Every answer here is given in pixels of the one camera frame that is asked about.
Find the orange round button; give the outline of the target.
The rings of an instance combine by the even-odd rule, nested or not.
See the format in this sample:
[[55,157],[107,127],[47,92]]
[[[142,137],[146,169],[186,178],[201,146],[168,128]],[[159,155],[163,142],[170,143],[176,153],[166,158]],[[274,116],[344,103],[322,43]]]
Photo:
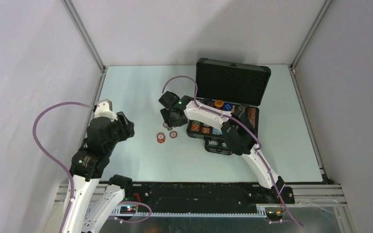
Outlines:
[[214,106],[216,108],[222,108],[224,106],[224,104],[225,104],[225,102],[222,101],[222,100],[216,100],[216,101],[214,101]]

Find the blue round dealer button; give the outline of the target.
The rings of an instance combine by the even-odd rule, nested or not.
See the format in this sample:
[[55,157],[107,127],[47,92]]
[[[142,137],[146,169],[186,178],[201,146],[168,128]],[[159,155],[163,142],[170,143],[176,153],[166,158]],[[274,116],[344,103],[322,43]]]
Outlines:
[[229,102],[225,102],[224,105],[222,106],[222,109],[225,111],[231,112],[234,110],[234,105]]

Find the black poker set case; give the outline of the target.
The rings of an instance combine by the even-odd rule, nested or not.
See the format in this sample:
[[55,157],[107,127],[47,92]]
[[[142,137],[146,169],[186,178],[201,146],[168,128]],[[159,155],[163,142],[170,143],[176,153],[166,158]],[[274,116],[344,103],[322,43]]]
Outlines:
[[271,76],[267,66],[233,63],[209,58],[200,58],[196,63],[197,100],[210,107],[222,100],[234,105],[247,116],[247,108],[256,108],[258,134],[259,106]]

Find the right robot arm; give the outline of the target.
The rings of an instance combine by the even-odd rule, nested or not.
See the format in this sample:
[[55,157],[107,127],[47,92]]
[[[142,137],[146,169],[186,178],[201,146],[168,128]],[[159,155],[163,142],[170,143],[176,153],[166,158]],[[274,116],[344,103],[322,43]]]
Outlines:
[[263,155],[262,144],[244,112],[222,111],[190,96],[179,97],[169,91],[163,93],[158,101],[163,106],[160,112],[169,129],[181,127],[189,121],[199,121],[220,130],[227,148],[241,156],[257,176],[259,185],[264,188],[264,199],[270,203],[281,199],[285,182]]

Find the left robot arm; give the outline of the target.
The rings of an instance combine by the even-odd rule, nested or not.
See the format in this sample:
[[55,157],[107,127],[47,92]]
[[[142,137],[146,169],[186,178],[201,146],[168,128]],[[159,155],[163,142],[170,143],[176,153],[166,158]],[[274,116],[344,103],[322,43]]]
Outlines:
[[110,178],[100,201],[87,213],[116,144],[135,135],[134,123],[123,112],[117,112],[115,118],[111,116],[112,113],[99,114],[91,120],[86,129],[86,138],[72,157],[69,171],[73,183],[68,186],[68,193],[72,197],[61,223],[62,233],[99,232],[112,210],[121,201],[129,202],[134,196],[132,179],[116,174]]

